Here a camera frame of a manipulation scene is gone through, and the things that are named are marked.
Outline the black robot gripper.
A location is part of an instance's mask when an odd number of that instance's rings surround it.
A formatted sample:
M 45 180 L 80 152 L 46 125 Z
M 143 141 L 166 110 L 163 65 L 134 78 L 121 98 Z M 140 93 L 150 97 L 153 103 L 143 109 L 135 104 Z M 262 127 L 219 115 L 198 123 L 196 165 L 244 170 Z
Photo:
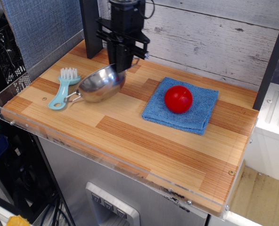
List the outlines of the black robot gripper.
M 107 42 L 110 64 L 119 73 L 132 66 L 133 56 L 148 58 L 150 39 L 143 34 L 144 0 L 110 0 L 111 18 L 99 17 L 97 37 Z

